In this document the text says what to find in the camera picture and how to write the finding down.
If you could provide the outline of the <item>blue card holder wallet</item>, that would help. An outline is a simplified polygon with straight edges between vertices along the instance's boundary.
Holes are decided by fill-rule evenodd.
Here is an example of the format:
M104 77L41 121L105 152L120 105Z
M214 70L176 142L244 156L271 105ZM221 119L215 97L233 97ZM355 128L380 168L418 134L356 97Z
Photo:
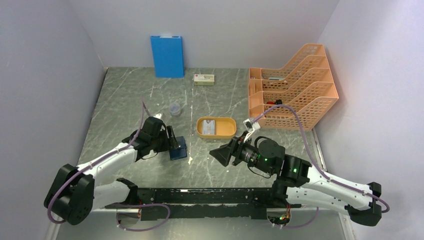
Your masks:
M176 147L169 149L169 158L171 161L184 159L188 156L187 145L183 136L176 137Z

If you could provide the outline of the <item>white VIP credit card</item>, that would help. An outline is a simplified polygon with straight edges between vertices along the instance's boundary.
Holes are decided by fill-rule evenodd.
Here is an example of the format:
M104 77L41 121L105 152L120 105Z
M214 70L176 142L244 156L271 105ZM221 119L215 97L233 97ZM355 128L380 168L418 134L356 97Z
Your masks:
M204 119L202 121L202 134L215 135L215 133L216 133L216 121L214 119Z

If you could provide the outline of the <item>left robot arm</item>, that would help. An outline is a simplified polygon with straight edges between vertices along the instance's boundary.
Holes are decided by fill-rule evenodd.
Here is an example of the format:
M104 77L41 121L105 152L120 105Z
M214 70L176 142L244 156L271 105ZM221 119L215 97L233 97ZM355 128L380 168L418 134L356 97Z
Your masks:
M137 130L101 156L77 166L63 165L43 203L47 217L54 224L77 225L93 210L109 205L136 207L142 200L135 183L118 178L102 184L103 179L145 160L151 152L168 152L177 146L173 127L165 124L160 114L149 116Z

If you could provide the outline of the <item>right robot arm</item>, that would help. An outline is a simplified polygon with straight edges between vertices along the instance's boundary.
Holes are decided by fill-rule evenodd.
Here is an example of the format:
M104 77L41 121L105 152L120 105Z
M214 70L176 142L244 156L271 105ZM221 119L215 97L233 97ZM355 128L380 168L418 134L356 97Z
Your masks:
M382 218L382 207L377 203L381 185L343 180L332 174L324 176L310 161L289 155L276 141L260 136L245 141L245 136L233 137L229 143L209 151L224 167L246 163L268 177L275 176L267 200L273 207L292 205L334 210L349 216L354 223L374 227Z

